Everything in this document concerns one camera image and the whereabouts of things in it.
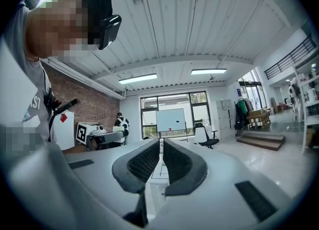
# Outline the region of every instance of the black railing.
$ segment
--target black railing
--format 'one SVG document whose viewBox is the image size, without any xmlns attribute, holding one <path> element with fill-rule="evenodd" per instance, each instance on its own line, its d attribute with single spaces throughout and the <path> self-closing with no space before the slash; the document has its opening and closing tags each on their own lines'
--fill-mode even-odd
<svg viewBox="0 0 319 230">
<path fill-rule="evenodd" d="M 265 71 L 265 74 L 268 79 L 276 76 L 280 72 L 283 72 L 292 64 L 301 60 L 306 54 L 310 53 L 315 49 L 317 45 L 313 41 L 311 34 L 302 41 L 294 50 L 287 54 L 284 58 L 278 61 L 275 65 L 271 66 Z"/>
</svg>

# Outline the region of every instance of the black cap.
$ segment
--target black cap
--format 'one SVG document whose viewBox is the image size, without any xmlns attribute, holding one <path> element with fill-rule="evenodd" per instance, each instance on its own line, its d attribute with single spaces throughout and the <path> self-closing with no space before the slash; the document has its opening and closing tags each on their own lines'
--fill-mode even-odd
<svg viewBox="0 0 319 230">
<path fill-rule="evenodd" d="M 101 21 L 113 13 L 112 0 L 82 0 L 82 7 L 87 9 L 89 44 L 100 37 Z"/>
</svg>

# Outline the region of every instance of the storage cabinet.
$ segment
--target storage cabinet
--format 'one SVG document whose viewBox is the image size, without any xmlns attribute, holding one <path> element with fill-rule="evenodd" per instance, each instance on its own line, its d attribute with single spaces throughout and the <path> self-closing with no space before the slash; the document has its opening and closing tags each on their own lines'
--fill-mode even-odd
<svg viewBox="0 0 319 230">
<path fill-rule="evenodd" d="M 218 100 L 212 102 L 211 122 L 213 130 L 216 132 L 216 137 L 221 141 L 235 139 L 236 130 L 234 105 L 231 100 Z"/>
</svg>

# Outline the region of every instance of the gray t-shirt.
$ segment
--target gray t-shirt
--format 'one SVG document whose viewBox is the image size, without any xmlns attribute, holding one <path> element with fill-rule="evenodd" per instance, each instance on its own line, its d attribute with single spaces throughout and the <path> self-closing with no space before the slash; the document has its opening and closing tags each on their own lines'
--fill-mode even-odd
<svg viewBox="0 0 319 230">
<path fill-rule="evenodd" d="M 15 16 L 13 16 L 12 20 L 9 22 L 3 35 L 8 48 L 17 63 L 26 76 L 38 88 L 33 100 L 30 101 L 30 106 L 22 121 L 26 122 L 31 118 L 38 116 L 40 124 L 36 127 L 36 132 L 41 135 L 44 141 L 48 141 L 50 115 L 44 105 L 44 96 L 48 93 L 51 85 L 44 69 L 42 68 L 41 61 L 29 61 L 24 52 L 24 29 L 28 12 L 29 9 L 25 6 L 20 7 L 16 11 Z M 51 128 L 51 140 L 54 141 L 53 127 Z"/>
</svg>

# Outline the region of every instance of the red tag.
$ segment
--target red tag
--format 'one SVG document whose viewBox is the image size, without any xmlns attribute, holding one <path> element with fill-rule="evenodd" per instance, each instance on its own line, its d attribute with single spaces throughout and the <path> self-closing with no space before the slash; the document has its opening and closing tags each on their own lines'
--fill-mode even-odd
<svg viewBox="0 0 319 230">
<path fill-rule="evenodd" d="M 64 121 L 67 119 L 68 117 L 65 114 L 62 114 L 60 117 L 60 120 L 62 123 L 64 123 Z"/>
</svg>

